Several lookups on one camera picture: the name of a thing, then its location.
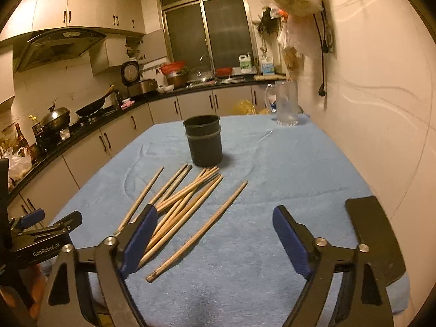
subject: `glass mug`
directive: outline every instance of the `glass mug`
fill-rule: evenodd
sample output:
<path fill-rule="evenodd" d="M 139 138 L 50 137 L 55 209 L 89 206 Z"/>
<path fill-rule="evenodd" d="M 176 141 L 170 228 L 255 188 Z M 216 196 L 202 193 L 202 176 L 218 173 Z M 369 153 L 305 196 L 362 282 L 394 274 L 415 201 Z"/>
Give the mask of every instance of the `glass mug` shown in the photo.
<path fill-rule="evenodd" d="M 270 102 L 270 95 L 275 94 L 275 102 Z M 268 84 L 265 90 L 265 105 L 277 117 L 277 123 L 282 125 L 298 124 L 298 87 L 293 80 L 276 81 Z"/>

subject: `metal screw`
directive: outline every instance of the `metal screw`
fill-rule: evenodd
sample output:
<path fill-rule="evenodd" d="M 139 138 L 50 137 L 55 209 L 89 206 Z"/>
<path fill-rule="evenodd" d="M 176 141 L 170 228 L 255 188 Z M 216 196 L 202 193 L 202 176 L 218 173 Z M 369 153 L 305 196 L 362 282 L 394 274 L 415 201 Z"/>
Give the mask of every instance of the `metal screw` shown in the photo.
<path fill-rule="evenodd" d="M 103 241 L 103 243 L 106 245 L 106 246 L 112 246 L 112 245 L 114 245 L 115 243 L 116 243 L 116 238 L 115 237 L 107 237 L 107 238 L 105 238 L 105 240 Z"/>
<path fill-rule="evenodd" d="M 359 251 L 363 252 L 363 253 L 368 253 L 369 252 L 369 247 L 365 244 L 360 244 L 359 245 Z"/>
<path fill-rule="evenodd" d="M 325 239 L 325 238 L 322 238 L 322 237 L 318 237 L 316 240 L 315 240 L 315 243 L 317 244 L 317 246 L 321 246 L 321 247 L 325 247 L 325 246 L 327 246 L 327 240 Z"/>
<path fill-rule="evenodd" d="M 68 253 L 71 252 L 73 250 L 73 245 L 72 244 L 66 244 L 65 246 L 62 247 L 62 252 Z"/>

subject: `table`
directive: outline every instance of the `table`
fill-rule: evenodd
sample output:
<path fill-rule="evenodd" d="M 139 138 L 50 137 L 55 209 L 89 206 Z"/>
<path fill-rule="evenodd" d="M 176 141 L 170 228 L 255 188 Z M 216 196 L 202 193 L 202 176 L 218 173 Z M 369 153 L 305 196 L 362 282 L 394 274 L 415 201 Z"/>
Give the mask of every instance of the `table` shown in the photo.
<path fill-rule="evenodd" d="M 306 115 L 295 127 L 272 116 L 221 118 L 223 181 L 161 252 L 126 284 L 151 326 L 282 326 L 305 280 L 297 275 L 272 225 L 285 205 L 314 237 L 355 248 L 345 211 L 348 198 L 371 192 L 334 142 Z M 150 199 L 186 162 L 189 148 L 181 122 L 154 125 L 106 164 L 68 202 L 55 220 L 79 210 L 83 224 L 72 232 L 77 248 L 112 235 L 154 173 L 164 172 Z M 180 188 L 197 176 L 194 168 Z M 224 203 L 244 180 L 249 184 L 200 242 L 154 283 L 145 276 L 161 265 Z M 92 278 L 99 298 L 97 280 Z M 319 326 L 327 326 L 340 286 L 335 274 Z M 407 307 L 405 274 L 388 287 L 394 313 Z"/>

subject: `black countertop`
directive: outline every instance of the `black countertop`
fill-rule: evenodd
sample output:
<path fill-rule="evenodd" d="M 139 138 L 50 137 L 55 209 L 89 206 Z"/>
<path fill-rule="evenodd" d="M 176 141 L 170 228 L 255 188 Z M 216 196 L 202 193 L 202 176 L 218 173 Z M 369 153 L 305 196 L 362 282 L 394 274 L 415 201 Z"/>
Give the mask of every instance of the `black countertop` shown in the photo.
<path fill-rule="evenodd" d="M 77 144 L 79 141 L 86 138 L 88 135 L 93 133 L 94 131 L 98 130 L 105 124 L 108 124 L 118 117 L 123 116 L 126 113 L 129 113 L 130 111 L 147 104 L 149 102 L 158 101 L 160 99 L 174 97 L 174 96 L 181 96 L 186 95 L 187 93 L 195 93 L 205 90 L 216 90 L 219 88 L 228 88 L 228 87 L 240 87 L 240 86 L 251 86 L 251 85 L 257 85 L 257 84 L 265 84 L 271 81 L 254 81 L 252 76 L 246 77 L 246 79 L 243 82 L 233 83 L 233 84 L 215 84 L 215 85 L 206 85 L 202 87 L 194 87 L 194 88 L 179 88 L 173 92 L 169 93 L 158 93 L 151 96 L 148 96 L 146 98 L 143 98 L 141 100 L 136 100 L 135 104 L 127 108 L 126 110 L 122 109 L 116 109 L 115 111 L 108 112 L 107 115 L 102 116 L 95 122 L 91 124 L 86 124 L 84 127 L 77 128 L 77 130 L 71 131 L 71 137 L 62 143 L 60 143 L 58 146 L 56 146 L 52 151 L 49 151 L 47 153 L 47 156 L 43 158 L 41 161 L 37 162 L 32 166 L 32 169 L 20 180 L 15 182 L 15 187 L 10 191 L 9 193 L 9 200 L 8 205 L 12 200 L 19 194 L 21 190 L 30 182 L 38 173 L 40 173 L 45 167 L 47 167 L 49 164 L 51 164 L 56 158 L 58 158 L 60 155 L 62 155 L 65 151 L 67 151 L 69 148 L 73 147 L 75 144 Z"/>

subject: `range hood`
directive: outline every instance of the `range hood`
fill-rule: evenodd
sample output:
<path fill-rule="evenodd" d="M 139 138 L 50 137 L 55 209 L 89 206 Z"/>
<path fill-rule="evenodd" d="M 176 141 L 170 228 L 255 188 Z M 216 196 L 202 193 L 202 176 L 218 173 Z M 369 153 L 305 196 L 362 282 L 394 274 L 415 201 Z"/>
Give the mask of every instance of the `range hood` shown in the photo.
<path fill-rule="evenodd" d="M 105 37 L 100 32 L 78 27 L 43 32 L 27 42 L 16 71 L 77 58 Z"/>

